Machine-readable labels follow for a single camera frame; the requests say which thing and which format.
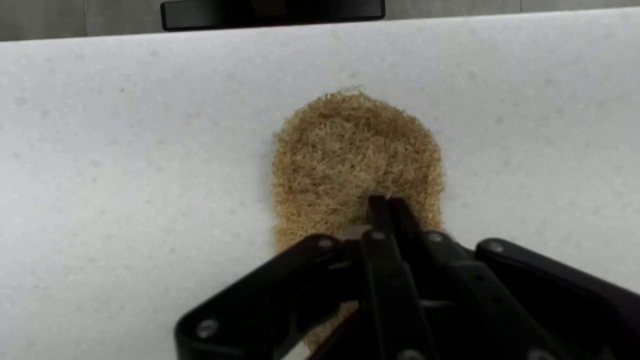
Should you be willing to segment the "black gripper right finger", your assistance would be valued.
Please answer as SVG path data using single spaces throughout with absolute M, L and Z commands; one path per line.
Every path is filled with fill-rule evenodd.
M 640 295 L 508 242 L 471 251 L 389 202 L 399 254 L 457 359 L 640 360 Z

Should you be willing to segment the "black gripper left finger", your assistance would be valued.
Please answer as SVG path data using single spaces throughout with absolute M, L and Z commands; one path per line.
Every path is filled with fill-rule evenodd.
M 354 308 L 310 360 L 429 360 L 433 341 L 402 254 L 420 226 L 402 199 L 368 201 L 357 241 L 311 235 L 174 327 L 177 360 L 284 360 L 346 304 Z

